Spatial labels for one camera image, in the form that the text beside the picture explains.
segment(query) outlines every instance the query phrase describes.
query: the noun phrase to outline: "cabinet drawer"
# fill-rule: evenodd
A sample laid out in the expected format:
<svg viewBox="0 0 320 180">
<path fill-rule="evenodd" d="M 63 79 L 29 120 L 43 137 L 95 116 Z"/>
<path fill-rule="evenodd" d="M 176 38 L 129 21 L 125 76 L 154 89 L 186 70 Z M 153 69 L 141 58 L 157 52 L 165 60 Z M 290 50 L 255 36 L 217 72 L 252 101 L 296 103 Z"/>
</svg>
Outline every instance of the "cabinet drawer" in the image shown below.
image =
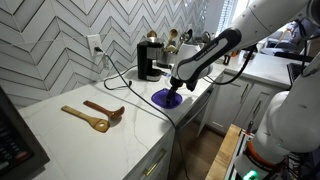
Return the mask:
<svg viewBox="0 0 320 180">
<path fill-rule="evenodd" d="M 124 179 L 160 179 L 167 177 L 167 172 L 174 139 L 174 129 L 171 128 L 145 157 L 128 173 Z"/>
</svg>

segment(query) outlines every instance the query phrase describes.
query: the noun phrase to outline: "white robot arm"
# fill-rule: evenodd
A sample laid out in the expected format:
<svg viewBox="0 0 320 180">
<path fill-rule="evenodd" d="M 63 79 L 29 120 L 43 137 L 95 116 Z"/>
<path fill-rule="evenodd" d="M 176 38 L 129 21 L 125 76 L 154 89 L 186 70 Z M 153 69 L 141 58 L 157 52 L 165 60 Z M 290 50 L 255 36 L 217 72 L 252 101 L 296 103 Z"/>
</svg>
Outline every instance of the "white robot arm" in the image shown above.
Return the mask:
<svg viewBox="0 0 320 180">
<path fill-rule="evenodd" d="M 211 63 L 224 54 L 248 47 L 272 34 L 286 23 L 308 18 L 320 26 L 320 0 L 255 0 L 228 29 L 203 49 L 186 45 L 178 54 L 172 71 L 170 93 L 183 83 L 194 83 Z M 263 179 L 290 152 L 310 152 L 320 145 L 320 55 L 305 69 L 308 77 L 299 77 L 290 93 L 274 97 L 247 153 L 237 157 L 235 166 L 244 177 L 251 169 Z"/>
</svg>

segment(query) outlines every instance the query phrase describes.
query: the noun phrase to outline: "wooden floor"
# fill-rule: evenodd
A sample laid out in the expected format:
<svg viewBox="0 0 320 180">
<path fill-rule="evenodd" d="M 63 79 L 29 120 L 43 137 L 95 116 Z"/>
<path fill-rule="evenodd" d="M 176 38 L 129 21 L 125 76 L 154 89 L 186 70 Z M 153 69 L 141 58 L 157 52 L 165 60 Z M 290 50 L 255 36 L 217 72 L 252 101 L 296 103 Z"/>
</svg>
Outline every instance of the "wooden floor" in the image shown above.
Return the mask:
<svg viewBox="0 0 320 180">
<path fill-rule="evenodd" d="M 181 145 L 190 180 L 205 179 L 211 164 L 219 151 L 223 137 L 204 128 L 199 137 L 198 124 L 190 123 L 180 133 Z M 186 180 L 184 165 L 178 141 L 175 139 L 170 164 L 170 180 Z"/>
</svg>

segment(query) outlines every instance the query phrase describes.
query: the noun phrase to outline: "wall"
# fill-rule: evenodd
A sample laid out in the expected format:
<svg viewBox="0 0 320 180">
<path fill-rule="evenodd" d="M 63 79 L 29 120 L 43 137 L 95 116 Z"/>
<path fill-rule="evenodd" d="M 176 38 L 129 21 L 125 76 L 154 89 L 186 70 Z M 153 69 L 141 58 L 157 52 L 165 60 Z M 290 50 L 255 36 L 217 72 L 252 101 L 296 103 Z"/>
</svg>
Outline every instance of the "wall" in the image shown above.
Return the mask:
<svg viewBox="0 0 320 180">
<path fill-rule="evenodd" d="M 222 12 L 224 0 L 208 0 L 207 18 L 205 19 L 204 31 L 216 33 Z"/>
<path fill-rule="evenodd" d="M 192 24 L 201 34 L 207 0 L 1 0 L 0 85 L 17 108 L 95 82 L 115 71 L 91 57 L 100 34 L 121 70 L 136 65 L 136 44 L 151 29 L 168 39 Z"/>
</svg>

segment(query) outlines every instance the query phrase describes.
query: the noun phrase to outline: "black device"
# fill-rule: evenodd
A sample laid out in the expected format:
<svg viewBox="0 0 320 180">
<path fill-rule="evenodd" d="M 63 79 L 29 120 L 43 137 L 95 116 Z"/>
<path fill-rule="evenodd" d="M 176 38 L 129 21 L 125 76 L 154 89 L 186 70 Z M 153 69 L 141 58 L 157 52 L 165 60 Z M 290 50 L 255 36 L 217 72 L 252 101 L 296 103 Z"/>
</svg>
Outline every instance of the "black device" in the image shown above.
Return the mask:
<svg viewBox="0 0 320 180">
<path fill-rule="evenodd" d="M 162 42 L 142 41 L 137 45 L 138 78 L 147 81 L 159 81 L 162 71 L 153 68 L 153 60 L 159 58 L 163 50 Z"/>
<path fill-rule="evenodd" d="M 24 179 L 49 158 L 0 86 L 0 179 Z"/>
</svg>

